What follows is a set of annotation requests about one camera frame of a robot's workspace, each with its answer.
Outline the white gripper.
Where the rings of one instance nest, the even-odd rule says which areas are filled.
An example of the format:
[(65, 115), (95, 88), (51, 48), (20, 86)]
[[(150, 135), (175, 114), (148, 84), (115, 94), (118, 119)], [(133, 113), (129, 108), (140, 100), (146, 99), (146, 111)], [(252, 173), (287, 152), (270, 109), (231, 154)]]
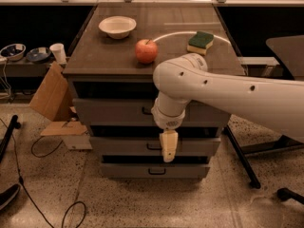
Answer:
[(161, 152), (164, 162), (174, 160), (178, 146), (178, 133), (174, 130), (181, 126), (185, 117), (185, 111), (177, 116), (167, 116), (161, 113), (159, 101), (155, 100), (151, 113), (155, 124), (164, 131), (160, 134)]

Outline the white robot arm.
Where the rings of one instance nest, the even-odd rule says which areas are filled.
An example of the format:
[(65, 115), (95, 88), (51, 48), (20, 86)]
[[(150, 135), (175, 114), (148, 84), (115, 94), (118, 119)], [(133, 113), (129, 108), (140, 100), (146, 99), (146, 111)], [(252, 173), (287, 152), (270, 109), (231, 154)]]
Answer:
[(222, 75), (207, 71), (196, 53), (160, 63), (153, 72), (159, 95), (151, 109), (162, 130), (163, 160), (176, 155), (185, 108), (197, 101), (263, 125), (304, 143), (304, 83), (299, 81)]

